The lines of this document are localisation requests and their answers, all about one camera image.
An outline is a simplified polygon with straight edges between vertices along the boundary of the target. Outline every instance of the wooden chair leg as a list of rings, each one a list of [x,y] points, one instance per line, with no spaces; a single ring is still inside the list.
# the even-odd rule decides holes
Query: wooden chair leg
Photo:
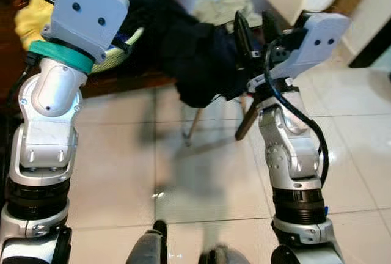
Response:
[[[196,127],[197,127],[198,121],[201,118],[202,112],[203,112],[203,108],[199,108],[197,110],[195,117],[194,117],[194,120],[193,120],[193,124],[191,125],[191,128],[190,128],[189,134],[183,133],[186,146],[188,146],[188,147],[191,146],[191,137],[194,134],[194,131],[196,130]]]
[[[240,96],[240,105],[242,107],[243,116],[246,116],[246,95]]]
[[[245,135],[247,134],[247,132],[251,128],[252,124],[257,119],[257,116],[258,116],[257,105],[258,105],[258,102],[256,100],[254,100],[251,104],[250,109],[245,114],[242,123],[240,124],[238,130],[235,133],[235,138],[237,141],[240,141],[245,137]]]

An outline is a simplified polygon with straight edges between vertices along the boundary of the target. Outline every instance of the black cloth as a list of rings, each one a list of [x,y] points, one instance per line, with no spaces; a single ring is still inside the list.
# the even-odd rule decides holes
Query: black cloth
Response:
[[[125,65],[154,64],[177,80],[186,104],[203,108],[217,94],[231,100],[245,91],[248,77],[236,69],[235,41],[225,29],[200,23],[174,0],[130,0],[120,32],[139,27],[145,31]]]

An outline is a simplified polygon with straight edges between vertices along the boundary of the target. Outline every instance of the black cable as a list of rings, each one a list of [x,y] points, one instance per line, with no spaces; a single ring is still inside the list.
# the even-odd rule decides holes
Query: black cable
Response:
[[[277,40],[273,41],[266,47],[266,53],[263,58],[264,60],[264,68],[265,68],[265,80],[270,90],[273,92],[273,95],[280,101],[282,105],[284,105],[290,112],[292,112],[295,116],[297,116],[302,122],[308,125],[316,134],[320,146],[318,149],[318,153],[323,154],[323,168],[322,174],[320,177],[320,181],[322,186],[326,181],[327,173],[329,172],[329,149],[327,148],[326,139],[324,138],[322,129],[320,126],[312,119],[309,119],[304,113],[298,110],[295,106],[293,106],[281,93],[274,87],[273,80],[270,75],[270,54],[271,50],[276,46]]]
[[[8,96],[7,96],[7,107],[11,107],[13,98],[14,98],[14,96],[15,96],[15,93],[16,93],[17,90],[19,89],[21,83],[26,79],[26,77],[27,77],[27,75],[29,74],[31,68],[32,68],[32,66],[31,66],[31,65],[28,65],[28,66],[24,69],[24,71],[22,72],[22,74],[19,76],[18,80],[12,85],[11,89],[10,89],[9,92],[8,92]]]

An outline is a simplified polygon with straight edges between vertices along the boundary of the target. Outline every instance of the white wall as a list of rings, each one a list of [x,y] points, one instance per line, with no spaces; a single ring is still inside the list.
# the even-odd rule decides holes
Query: white wall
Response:
[[[352,26],[343,41],[358,55],[391,17],[391,0],[362,0],[354,12]]]

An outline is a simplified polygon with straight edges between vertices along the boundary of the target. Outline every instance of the tile floor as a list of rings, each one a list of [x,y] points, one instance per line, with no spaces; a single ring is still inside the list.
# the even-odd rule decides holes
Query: tile floor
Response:
[[[329,144],[324,197],[346,263],[390,263],[391,83],[334,57],[296,84]],[[197,263],[217,242],[270,263],[274,206],[257,125],[236,142],[240,104],[218,99],[186,147],[181,133],[194,114],[172,86],[86,100],[76,123],[71,263],[124,263],[156,219],[169,224],[170,264]]]

